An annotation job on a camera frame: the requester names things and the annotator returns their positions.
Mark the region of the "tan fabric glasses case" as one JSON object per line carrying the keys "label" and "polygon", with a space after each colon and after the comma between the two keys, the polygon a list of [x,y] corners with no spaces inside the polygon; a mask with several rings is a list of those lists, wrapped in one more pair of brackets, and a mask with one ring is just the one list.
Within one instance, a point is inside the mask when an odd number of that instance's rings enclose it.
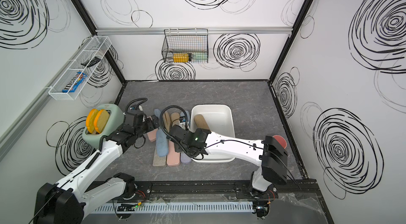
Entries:
{"label": "tan fabric glasses case", "polygon": [[202,114],[195,115],[193,121],[195,122],[197,128],[210,130],[209,125]]}

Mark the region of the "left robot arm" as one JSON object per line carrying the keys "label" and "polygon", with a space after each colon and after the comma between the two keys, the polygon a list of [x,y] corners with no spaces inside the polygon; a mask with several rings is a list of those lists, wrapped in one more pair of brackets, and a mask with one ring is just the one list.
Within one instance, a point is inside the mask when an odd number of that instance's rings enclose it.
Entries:
{"label": "left robot arm", "polygon": [[141,110],[124,113],[123,123],[110,129],[99,141],[98,149],[79,167],[55,184],[46,183],[37,192],[34,224],[80,224],[90,213],[108,201],[132,199],[138,192],[135,178],[118,173],[98,187],[95,179],[136,140],[159,127],[159,119]]}

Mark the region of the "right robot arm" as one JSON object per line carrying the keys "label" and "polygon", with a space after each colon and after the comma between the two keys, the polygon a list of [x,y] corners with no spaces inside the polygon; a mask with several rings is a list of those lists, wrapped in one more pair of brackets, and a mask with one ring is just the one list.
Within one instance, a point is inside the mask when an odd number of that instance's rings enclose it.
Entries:
{"label": "right robot arm", "polygon": [[198,128],[194,132],[174,126],[164,130],[170,141],[191,158],[227,155],[258,167],[250,181],[251,194],[264,194],[270,186],[285,186],[288,181],[288,153],[272,136],[264,140],[238,139]]}

